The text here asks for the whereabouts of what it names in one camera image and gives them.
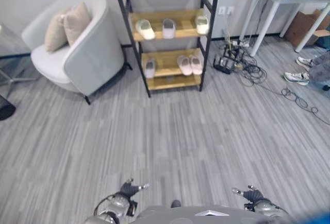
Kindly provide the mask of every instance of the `armchair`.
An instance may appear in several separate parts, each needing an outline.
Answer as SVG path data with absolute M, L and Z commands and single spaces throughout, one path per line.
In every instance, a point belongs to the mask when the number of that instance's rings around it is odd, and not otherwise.
M 52 17 L 81 2 L 86 4 L 92 21 L 71 47 L 48 53 L 44 38 Z M 82 93 L 88 104 L 88 96 L 127 64 L 106 0 L 57 0 L 25 28 L 22 39 L 43 76 L 66 90 Z

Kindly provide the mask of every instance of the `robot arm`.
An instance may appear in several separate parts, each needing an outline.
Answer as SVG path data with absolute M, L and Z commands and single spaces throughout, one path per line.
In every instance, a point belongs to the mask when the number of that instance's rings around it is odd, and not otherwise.
M 134 216 L 138 203 L 132 201 L 131 197 L 137 192 L 148 188 L 149 185 L 132 186 L 132 182 L 133 179 L 127 180 L 119 192 L 99 202 L 94 210 L 94 216 L 88 218 L 84 224 L 121 224 L 126 215 Z M 98 207 L 105 201 L 108 202 L 106 208 L 98 212 Z
M 263 197 L 263 194 L 256 187 L 249 185 L 248 188 L 250 190 L 246 192 L 242 192 L 237 188 L 232 188 L 233 193 L 243 196 L 251 202 L 244 204 L 245 210 L 275 218 L 289 216 L 284 209 L 273 204 L 269 199 Z

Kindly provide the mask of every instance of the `wooden shelf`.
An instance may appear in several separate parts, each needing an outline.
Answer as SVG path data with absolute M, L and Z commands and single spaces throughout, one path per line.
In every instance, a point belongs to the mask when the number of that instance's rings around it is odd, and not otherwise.
M 196 31 L 195 18 L 203 15 L 203 9 L 198 10 L 176 10 L 148 13 L 131 13 L 132 33 L 135 41 L 144 41 L 145 39 L 136 31 L 135 24 L 141 19 L 147 19 L 151 23 L 156 39 L 163 39 L 162 27 L 165 18 L 172 19 L 176 23 L 175 38 L 199 37 Z
M 187 49 L 162 51 L 156 53 L 143 53 L 142 66 L 144 69 L 148 60 L 154 58 L 157 63 L 155 77 L 182 75 L 182 72 L 177 65 L 177 58 L 181 55 L 185 55 L 187 57 L 190 55 L 198 56 L 199 52 L 200 49 Z
M 149 90 L 161 90 L 195 86 L 201 84 L 201 76 L 167 76 L 147 79 Z

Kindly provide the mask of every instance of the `slipper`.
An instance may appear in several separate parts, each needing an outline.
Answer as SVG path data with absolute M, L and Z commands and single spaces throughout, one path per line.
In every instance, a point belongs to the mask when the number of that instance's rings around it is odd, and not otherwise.
M 156 72 L 156 61 L 154 58 L 148 60 L 145 64 L 144 74 L 146 78 L 154 78 Z
M 196 30 L 200 35 L 206 35 L 210 29 L 208 18 L 204 15 L 199 15 L 195 19 Z
M 153 40 L 156 37 L 150 22 L 146 19 L 139 20 L 136 23 L 135 28 L 145 40 Z
M 200 59 L 195 55 L 190 55 L 190 66 L 194 75 L 201 75 L 203 72 L 203 66 Z
M 192 69 L 190 66 L 189 58 L 186 56 L 179 56 L 177 58 L 177 64 L 185 76 L 190 76 L 192 74 Z
M 163 38 L 172 39 L 175 37 L 175 22 L 171 19 L 163 20 Z

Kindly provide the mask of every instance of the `cushion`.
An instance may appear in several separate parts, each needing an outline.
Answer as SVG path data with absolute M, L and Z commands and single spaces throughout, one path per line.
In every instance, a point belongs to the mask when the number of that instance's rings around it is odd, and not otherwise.
M 65 34 L 63 18 L 70 8 L 63 9 L 52 18 L 45 36 L 45 49 L 48 52 L 56 51 L 68 41 Z
M 31 60 L 36 69 L 49 80 L 69 83 L 71 81 L 63 70 L 65 55 L 69 49 L 69 45 L 66 45 L 54 53 L 49 53 L 45 45 L 41 45 L 32 51 Z
M 91 20 L 85 3 L 79 4 L 75 9 L 65 15 L 64 29 L 69 45 L 73 45 Z

